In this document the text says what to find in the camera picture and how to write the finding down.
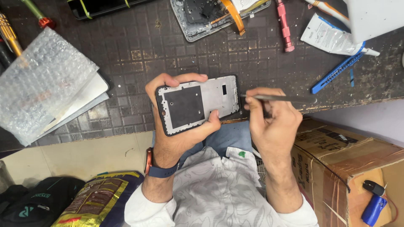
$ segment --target tiled table surface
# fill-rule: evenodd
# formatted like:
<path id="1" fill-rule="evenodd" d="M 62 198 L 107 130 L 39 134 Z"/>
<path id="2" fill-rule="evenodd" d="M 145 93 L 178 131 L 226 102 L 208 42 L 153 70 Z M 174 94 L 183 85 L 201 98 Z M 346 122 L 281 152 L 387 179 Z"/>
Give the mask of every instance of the tiled table surface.
<path id="1" fill-rule="evenodd" d="M 169 0 L 156 0 L 91 21 L 78 21 L 63 0 L 35 0 L 40 9 L 57 22 L 55 29 L 67 41 L 100 66 L 111 86 L 109 100 L 41 138 L 32 146 L 49 145 L 154 130 L 151 103 L 144 86 L 162 72 L 172 76 L 187 72 L 218 77 L 237 74 L 240 92 L 257 86 L 280 87 L 289 95 L 310 95 L 310 88 L 345 57 L 328 54 L 301 42 L 300 36 L 316 12 L 302 0 L 285 2 L 295 50 L 283 51 L 275 2 L 244 21 L 246 33 L 239 36 L 230 26 L 189 43 L 174 17 Z M 329 3 L 343 13 L 346 7 Z M 0 5 L 25 48 L 40 32 L 37 19 L 16 0 Z M 329 18 L 337 26 L 341 24 Z M 316 94 L 315 105 L 296 105 L 301 112 L 364 105 L 404 96 L 401 66 L 404 29 L 367 41 L 366 47 L 381 52 L 364 56 L 353 66 L 355 86 L 349 70 Z M 246 111 L 226 120 L 245 118 Z M 6 132 L 1 150 L 21 146 Z"/>

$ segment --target white wall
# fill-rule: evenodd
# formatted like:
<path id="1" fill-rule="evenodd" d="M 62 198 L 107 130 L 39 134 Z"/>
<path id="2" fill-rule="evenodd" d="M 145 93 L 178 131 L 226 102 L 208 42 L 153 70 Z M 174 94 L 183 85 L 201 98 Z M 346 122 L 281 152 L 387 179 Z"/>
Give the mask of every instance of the white wall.
<path id="1" fill-rule="evenodd" d="M 319 111 L 305 116 L 404 147 L 404 100 Z"/>

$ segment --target pink screwdriver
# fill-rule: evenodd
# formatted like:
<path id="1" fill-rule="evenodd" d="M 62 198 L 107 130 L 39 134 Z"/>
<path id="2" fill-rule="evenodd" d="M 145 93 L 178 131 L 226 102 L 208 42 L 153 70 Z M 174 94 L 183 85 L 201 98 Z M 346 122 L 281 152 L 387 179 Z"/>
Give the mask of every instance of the pink screwdriver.
<path id="1" fill-rule="evenodd" d="M 291 52 L 295 49 L 295 47 L 290 41 L 290 31 L 288 23 L 286 22 L 285 5 L 283 4 L 283 0 L 276 0 L 276 4 L 278 5 L 278 16 L 282 25 L 283 38 L 285 39 L 285 52 Z"/>

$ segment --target navy blue watch strap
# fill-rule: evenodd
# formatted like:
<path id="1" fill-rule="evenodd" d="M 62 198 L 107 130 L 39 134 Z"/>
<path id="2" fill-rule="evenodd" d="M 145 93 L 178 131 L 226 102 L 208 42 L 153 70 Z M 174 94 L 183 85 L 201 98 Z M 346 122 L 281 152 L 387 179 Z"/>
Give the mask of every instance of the navy blue watch strap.
<path id="1" fill-rule="evenodd" d="M 175 164 L 175 166 L 168 169 L 151 166 L 149 169 L 149 176 L 157 178 L 167 178 L 173 175 L 178 170 L 178 166 L 179 166 L 179 160 L 177 164 Z"/>

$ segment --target cardboard box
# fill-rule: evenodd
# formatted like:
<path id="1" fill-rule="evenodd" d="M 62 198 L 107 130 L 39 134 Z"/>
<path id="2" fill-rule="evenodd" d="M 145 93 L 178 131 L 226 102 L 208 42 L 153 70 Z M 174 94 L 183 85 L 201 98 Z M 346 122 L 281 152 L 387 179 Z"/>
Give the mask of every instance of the cardboard box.
<path id="1" fill-rule="evenodd" d="M 351 188 L 319 161 L 339 175 Z M 305 119 L 292 149 L 294 175 L 302 193 L 316 212 L 321 227 L 368 227 L 361 220 L 372 194 L 365 180 L 385 185 L 386 195 L 404 211 L 404 149 L 324 123 Z M 388 201 L 375 227 L 402 227 L 404 216 Z"/>

